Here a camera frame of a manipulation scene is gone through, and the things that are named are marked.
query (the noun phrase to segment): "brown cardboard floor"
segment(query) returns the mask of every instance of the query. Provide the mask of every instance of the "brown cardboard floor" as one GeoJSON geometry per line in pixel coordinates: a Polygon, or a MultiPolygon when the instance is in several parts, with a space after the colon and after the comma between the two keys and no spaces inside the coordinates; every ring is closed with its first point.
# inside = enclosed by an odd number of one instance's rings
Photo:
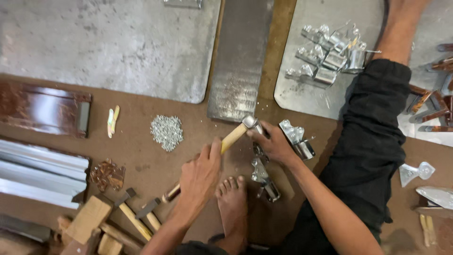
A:
{"type": "MultiPolygon", "coordinates": [[[[308,136],[316,136],[316,139],[312,141],[312,146],[317,155],[306,163],[318,175],[328,162],[328,157],[340,134],[341,124],[331,119],[283,110],[273,100],[273,90],[294,5],[295,0],[275,1],[274,17],[258,98],[260,104],[257,107],[256,116],[273,124],[287,118],[293,125],[303,126],[308,136]]],[[[6,78],[30,81],[52,88],[81,90],[93,95],[88,139],[55,136],[6,125],[0,125],[0,135],[88,156],[92,159],[92,165],[97,165],[107,157],[112,158],[118,165],[126,167],[124,188],[132,187],[137,191],[138,196],[128,201],[129,206],[135,211],[138,211],[148,200],[162,195],[172,186],[179,178],[180,166],[190,159],[204,143],[212,141],[214,136],[224,137],[235,127],[234,124],[217,122],[206,117],[209,93],[203,103],[194,105],[105,89],[55,84],[19,77],[6,78]],[[109,139],[106,133],[106,120],[108,110],[114,108],[115,105],[120,105],[121,113],[116,126],[116,134],[109,139]],[[153,137],[149,133],[150,122],[158,114],[176,115],[182,121],[184,141],[173,152],[165,152],[153,141],[153,137]]],[[[250,164],[253,153],[250,148],[250,140],[243,137],[227,151],[222,163],[224,177],[239,174],[250,176],[253,171],[250,164]]],[[[388,204],[394,223],[383,226],[381,237],[383,243],[391,245],[392,249],[389,249],[391,254],[433,254],[436,248],[428,249],[423,246],[418,215],[411,210],[411,207],[418,203],[418,195],[414,188],[418,186],[452,187],[453,148],[408,138],[404,149],[407,154],[406,163],[417,166],[421,162],[427,161],[436,168],[436,172],[427,181],[416,178],[405,188],[401,188],[399,174],[395,174],[392,179],[393,195],[388,204]]],[[[280,243],[292,229],[298,208],[305,198],[292,176],[288,175],[288,178],[295,191],[295,196],[290,201],[282,200],[275,204],[255,199],[257,185],[249,182],[249,239],[251,242],[275,245],[280,243]]],[[[116,200],[124,190],[116,192],[109,189],[106,196],[116,200]]],[[[88,194],[97,193],[96,186],[90,184],[88,194]]],[[[158,207],[155,210],[158,218],[164,221],[172,206],[173,204],[158,207]]],[[[21,197],[0,194],[0,213],[57,229],[56,218],[58,215],[74,216],[77,212],[21,197]]],[[[110,220],[144,241],[120,211],[113,212],[110,220]]],[[[221,232],[222,225],[217,202],[212,199],[188,231],[186,240],[206,241],[213,234],[221,232]]]]}

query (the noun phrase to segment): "metal shavings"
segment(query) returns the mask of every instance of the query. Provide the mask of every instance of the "metal shavings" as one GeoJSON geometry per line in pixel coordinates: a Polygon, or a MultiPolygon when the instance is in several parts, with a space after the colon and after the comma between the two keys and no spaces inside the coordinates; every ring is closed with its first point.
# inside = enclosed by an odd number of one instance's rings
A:
{"type": "Polygon", "coordinates": [[[151,122],[150,129],[154,135],[153,140],[162,144],[162,148],[168,152],[184,140],[181,120],[176,116],[157,115],[151,122]]]}

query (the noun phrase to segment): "black pants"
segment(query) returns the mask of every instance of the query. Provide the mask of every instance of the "black pants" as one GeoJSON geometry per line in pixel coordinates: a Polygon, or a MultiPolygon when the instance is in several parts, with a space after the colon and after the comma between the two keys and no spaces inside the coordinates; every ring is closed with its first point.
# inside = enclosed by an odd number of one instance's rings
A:
{"type": "MultiPolygon", "coordinates": [[[[390,179],[404,163],[401,145],[405,136],[396,117],[410,93],[408,67],[377,59],[358,76],[343,131],[319,179],[340,198],[380,241],[384,222],[391,222],[387,202],[390,179]]],[[[336,254],[308,201],[297,216],[294,229],[268,254],[336,254]]],[[[220,248],[190,242],[177,254],[226,254],[220,248]]]]}

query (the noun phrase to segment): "toe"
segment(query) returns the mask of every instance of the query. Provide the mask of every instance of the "toe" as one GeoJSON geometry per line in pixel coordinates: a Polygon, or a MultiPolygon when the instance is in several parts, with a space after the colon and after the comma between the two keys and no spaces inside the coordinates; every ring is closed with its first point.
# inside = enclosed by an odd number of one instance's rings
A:
{"type": "Polygon", "coordinates": [[[242,175],[240,175],[238,178],[237,178],[237,186],[240,188],[240,189],[243,189],[246,187],[246,181],[244,180],[244,177],[242,175]]]}
{"type": "Polygon", "coordinates": [[[220,188],[216,189],[216,198],[220,199],[222,197],[222,192],[220,191],[220,188]]]}
{"type": "Polygon", "coordinates": [[[220,191],[222,191],[222,195],[225,195],[227,193],[227,188],[225,188],[225,185],[223,183],[219,184],[220,191]]]}
{"type": "Polygon", "coordinates": [[[232,189],[237,189],[236,181],[234,180],[233,177],[228,178],[228,181],[230,182],[232,189]]]}
{"type": "Polygon", "coordinates": [[[226,187],[226,191],[230,191],[231,190],[231,185],[230,185],[230,182],[228,180],[224,180],[223,184],[226,187]]]}

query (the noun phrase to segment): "leg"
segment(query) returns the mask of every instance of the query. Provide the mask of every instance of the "leg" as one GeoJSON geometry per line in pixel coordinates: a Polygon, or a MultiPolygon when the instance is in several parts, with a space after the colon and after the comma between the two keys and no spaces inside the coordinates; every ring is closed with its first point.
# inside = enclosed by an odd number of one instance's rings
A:
{"type": "MultiPolygon", "coordinates": [[[[343,131],[320,180],[366,224],[379,241],[390,222],[390,179],[404,163],[405,136],[396,117],[410,93],[408,63],[417,22],[429,0],[390,0],[388,26],[376,55],[358,82],[344,115],[343,131]]],[[[308,201],[279,254],[334,254],[308,201]]]]}
{"type": "Polygon", "coordinates": [[[237,255],[247,245],[247,193],[243,176],[228,178],[216,190],[225,237],[214,244],[189,242],[180,245],[176,254],[237,255]]]}

